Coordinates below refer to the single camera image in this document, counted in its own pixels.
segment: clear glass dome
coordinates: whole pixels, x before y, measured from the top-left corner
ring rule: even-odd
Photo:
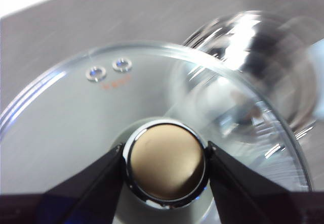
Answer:
[[[183,122],[291,191],[311,188],[297,141],[246,81],[203,52],[145,42],[60,63],[16,97],[1,116],[1,193],[47,191],[104,155],[123,129],[149,117]],[[114,223],[218,219],[209,188],[190,206],[163,212],[124,187]]]

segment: lid center disc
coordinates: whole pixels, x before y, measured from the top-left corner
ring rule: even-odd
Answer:
[[[204,174],[204,153],[199,140],[173,124],[147,129],[134,142],[130,164],[137,185],[162,200],[190,194]]]

